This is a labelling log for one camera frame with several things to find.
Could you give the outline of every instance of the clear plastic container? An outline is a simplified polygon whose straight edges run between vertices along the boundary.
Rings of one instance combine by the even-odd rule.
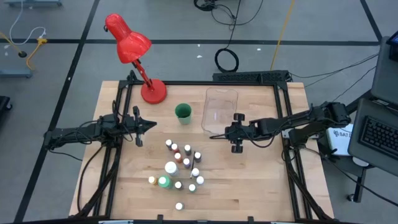
[[[201,127],[207,134],[224,134],[225,127],[230,126],[236,107],[238,92],[220,88],[209,88],[206,91],[205,109]]]

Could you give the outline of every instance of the green bottle cap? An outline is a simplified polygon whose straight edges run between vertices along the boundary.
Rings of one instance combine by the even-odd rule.
[[[163,175],[162,177],[159,177],[158,180],[159,186],[163,187],[163,188],[171,188],[173,186],[172,180],[170,180],[170,177],[167,177],[165,175]]]

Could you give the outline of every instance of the small bottle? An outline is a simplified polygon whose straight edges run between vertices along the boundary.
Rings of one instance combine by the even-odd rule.
[[[191,168],[191,161],[189,161],[188,158],[185,158],[185,159],[183,160],[183,163],[184,163],[184,167],[185,167],[186,169]]]
[[[165,189],[171,189],[173,187],[173,182],[170,180],[170,177],[162,176],[159,177],[159,186],[165,188]]]
[[[199,170],[198,170],[198,168],[193,168],[191,173],[192,173],[192,176],[198,177],[198,176],[199,176]]]
[[[178,211],[181,211],[184,209],[184,204],[179,202],[175,204],[175,209],[177,209]]]
[[[175,187],[177,190],[182,190],[182,189],[184,188],[184,186],[182,185],[182,183],[179,182],[179,181],[177,181],[177,182],[174,184],[174,187]]]
[[[174,153],[180,152],[180,150],[178,149],[177,144],[175,144],[175,143],[172,144],[172,150],[173,150]]]
[[[170,139],[166,140],[166,146],[170,151],[172,150],[172,144],[173,142]]]
[[[193,155],[193,159],[195,160],[195,162],[199,163],[201,161],[200,152],[195,152],[195,155]]]
[[[191,146],[190,145],[185,145],[184,151],[185,151],[185,155],[191,156],[192,150],[191,150]]]
[[[199,185],[202,185],[205,182],[204,178],[202,176],[197,177],[197,183]]]
[[[179,152],[174,154],[174,158],[177,163],[182,163],[182,156]]]
[[[166,163],[166,165],[164,166],[164,170],[166,170],[166,172],[172,177],[178,175],[178,167],[175,162]]]
[[[188,188],[191,193],[195,193],[195,191],[197,191],[195,184],[190,184]]]
[[[149,177],[148,181],[152,185],[157,185],[157,178],[156,177]]]

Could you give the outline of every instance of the green cup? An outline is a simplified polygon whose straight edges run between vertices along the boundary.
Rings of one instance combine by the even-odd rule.
[[[191,123],[192,109],[191,106],[186,103],[181,103],[175,107],[175,115],[181,124]]]

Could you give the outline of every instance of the lamp base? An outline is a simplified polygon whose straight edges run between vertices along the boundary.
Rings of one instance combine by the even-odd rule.
[[[153,78],[152,86],[154,90],[150,90],[148,86],[144,83],[141,87],[141,96],[142,98],[150,104],[157,104],[162,102],[167,96],[167,89],[164,83],[157,79]]]

